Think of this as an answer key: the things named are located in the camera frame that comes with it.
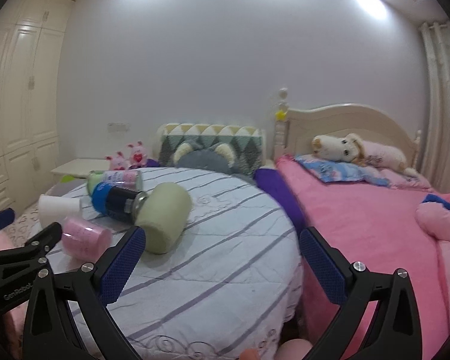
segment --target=blue can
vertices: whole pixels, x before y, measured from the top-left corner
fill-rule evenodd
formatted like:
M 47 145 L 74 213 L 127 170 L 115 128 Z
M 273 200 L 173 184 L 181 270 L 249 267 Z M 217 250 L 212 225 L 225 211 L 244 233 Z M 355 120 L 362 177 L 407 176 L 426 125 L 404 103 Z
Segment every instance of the blue can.
M 147 197 L 146 192 L 98 183 L 91 194 L 91 204 L 103 215 L 120 222 L 134 223 Z

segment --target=wall outlet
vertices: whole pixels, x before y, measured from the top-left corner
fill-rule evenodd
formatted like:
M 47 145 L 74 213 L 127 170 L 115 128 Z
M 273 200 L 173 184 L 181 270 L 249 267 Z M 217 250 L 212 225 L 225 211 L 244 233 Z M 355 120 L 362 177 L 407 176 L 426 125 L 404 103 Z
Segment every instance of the wall outlet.
M 130 123 L 109 123 L 107 125 L 108 132 L 120 132 L 130 130 Z

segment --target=purple blanket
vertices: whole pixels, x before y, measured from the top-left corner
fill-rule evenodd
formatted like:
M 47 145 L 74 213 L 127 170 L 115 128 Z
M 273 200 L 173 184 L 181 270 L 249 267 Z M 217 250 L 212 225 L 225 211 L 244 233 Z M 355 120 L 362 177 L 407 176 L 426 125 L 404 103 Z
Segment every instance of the purple blanket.
M 268 193 L 283 207 L 300 237 L 300 232 L 306 226 L 307 221 L 282 176 L 275 169 L 260 168 L 255 171 L 253 178 L 261 190 Z

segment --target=curtain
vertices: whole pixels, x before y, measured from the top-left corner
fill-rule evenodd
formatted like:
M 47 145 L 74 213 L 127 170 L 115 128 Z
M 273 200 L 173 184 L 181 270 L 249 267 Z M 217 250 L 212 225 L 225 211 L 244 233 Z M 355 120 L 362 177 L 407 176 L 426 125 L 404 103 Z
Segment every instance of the curtain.
M 450 22 L 420 30 L 430 80 L 430 117 L 420 172 L 438 191 L 450 193 Z

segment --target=white plush toy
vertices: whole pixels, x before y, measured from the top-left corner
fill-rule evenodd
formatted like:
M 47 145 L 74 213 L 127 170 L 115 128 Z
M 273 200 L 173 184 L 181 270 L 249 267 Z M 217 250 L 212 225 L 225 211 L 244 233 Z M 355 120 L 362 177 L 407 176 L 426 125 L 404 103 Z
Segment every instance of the white plush toy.
M 417 171 L 407 167 L 407 158 L 394 147 L 361 139 L 357 134 L 345 138 L 317 135 L 312 140 L 313 154 L 331 161 L 351 162 L 363 167 L 385 167 L 407 176 L 417 176 Z

